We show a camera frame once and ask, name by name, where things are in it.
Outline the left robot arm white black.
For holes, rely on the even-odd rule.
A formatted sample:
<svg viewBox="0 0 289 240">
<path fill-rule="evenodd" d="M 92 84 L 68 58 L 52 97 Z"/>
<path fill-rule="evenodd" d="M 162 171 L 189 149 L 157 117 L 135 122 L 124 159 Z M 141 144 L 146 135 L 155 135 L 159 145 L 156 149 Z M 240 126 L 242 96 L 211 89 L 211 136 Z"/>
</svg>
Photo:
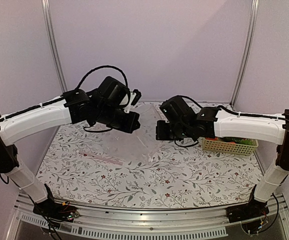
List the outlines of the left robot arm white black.
<svg viewBox="0 0 289 240">
<path fill-rule="evenodd" d="M 84 121 L 90 126 L 100 123 L 131 134 L 140 128 L 140 115 L 130 109 L 141 96 L 139 90 L 130 90 L 108 76 L 89 92 L 77 88 L 25 110 L 0 114 L 0 174 L 5 174 L 27 193 L 48 217 L 55 217 L 59 213 L 58 204 L 52 201 L 47 187 L 18 158 L 15 143 L 50 128 Z"/>
</svg>

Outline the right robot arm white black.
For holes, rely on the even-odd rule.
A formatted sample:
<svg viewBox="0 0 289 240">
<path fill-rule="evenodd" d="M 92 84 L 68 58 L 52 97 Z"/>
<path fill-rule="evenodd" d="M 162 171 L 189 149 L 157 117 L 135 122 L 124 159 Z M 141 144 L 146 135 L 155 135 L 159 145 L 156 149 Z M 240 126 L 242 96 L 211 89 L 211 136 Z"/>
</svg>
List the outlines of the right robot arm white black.
<svg viewBox="0 0 289 240">
<path fill-rule="evenodd" d="M 243 214 L 254 218 L 262 211 L 262 203 L 269 200 L 289 174 L 289 109 L 282 114 L 256 114 L 235 112 L 219 105 L 194 112 L 184 99 L 176 95 L 161 104 L 159 109 L 166 120 L 157 121 L 156 140 L 242 138 L 276 144 L 276 159 L 254 187 L 250 202 L 243 206 Z"/>
</svg>

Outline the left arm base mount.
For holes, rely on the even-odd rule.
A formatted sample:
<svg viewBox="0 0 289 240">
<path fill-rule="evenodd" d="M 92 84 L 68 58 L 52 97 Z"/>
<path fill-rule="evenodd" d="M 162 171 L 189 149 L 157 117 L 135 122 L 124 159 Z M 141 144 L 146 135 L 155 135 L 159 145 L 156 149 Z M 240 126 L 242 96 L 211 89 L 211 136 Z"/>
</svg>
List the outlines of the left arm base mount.
<svg viewBox="0 0 289 240">
<path fill-rule="evenodd" d="M 78 209 L 71 205 L 69 201 L 62 203 L 55 202 L 51 189 L 44 184 L 47 192 L 47 199 L 34 203 L 33 213 L 58 222 L 73 222 L 80 216 Z"/>
</svg>

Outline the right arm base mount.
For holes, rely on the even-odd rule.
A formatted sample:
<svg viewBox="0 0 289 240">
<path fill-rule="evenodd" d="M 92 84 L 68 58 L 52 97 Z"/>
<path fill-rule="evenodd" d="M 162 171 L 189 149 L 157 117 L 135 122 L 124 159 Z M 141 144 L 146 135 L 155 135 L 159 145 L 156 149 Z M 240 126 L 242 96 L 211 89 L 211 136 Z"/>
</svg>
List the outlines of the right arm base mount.
<svg viewBox="0 0 289 240">
<path fill-rule="evenodd" d="M 250 196 L 247 203 L 226 208 L 226 217 L 230 223 L 258 218 L 268 213 L 267 202 L 257 201 L 253 195 Z"/>
</svg>

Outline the green leafy vegetable toy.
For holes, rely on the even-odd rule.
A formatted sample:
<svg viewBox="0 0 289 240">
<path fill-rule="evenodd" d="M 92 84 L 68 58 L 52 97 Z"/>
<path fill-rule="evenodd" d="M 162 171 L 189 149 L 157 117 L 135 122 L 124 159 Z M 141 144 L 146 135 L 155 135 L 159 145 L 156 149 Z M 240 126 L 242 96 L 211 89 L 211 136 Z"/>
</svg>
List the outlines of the green leafy vegetable toy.
<svg viewBox="0 0 289 240">
<path fill-rule="evenodd" d="M 255 146 L 257 143 L 254 139 L 250 138 L 241 138 L 239 140 L 239 144 L 241 145 L 247 145 L 247 146 Z"/>
</svg>

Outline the clear zip top bag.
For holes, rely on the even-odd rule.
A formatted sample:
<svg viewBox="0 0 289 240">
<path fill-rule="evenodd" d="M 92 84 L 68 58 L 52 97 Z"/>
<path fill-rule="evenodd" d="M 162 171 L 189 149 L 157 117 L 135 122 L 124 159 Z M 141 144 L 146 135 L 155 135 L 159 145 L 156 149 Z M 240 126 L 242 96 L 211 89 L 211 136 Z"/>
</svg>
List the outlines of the clear zip top bag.
<svg viewBox="0 0 289 240">
<path fill-rule="evenodd" d="M 89 149 L 80 150 L 79 153 L 87 158 L 96 158 L 107 163 L 122 165 L 122 162 L 140 162 L 151 164 L 158 157 L 156 154 L 161 141 L 156 140 L 156 123 L 161 120 L 159 104 L 151 102 L 141 102 L 131 109 L 139 113 L 140 128 L 133 133 L 125 133 L 112 129 L 99 123 L 92 129 L 85 127 L 86 136 L 93 137 L 86 146 Z"/>
</svg>

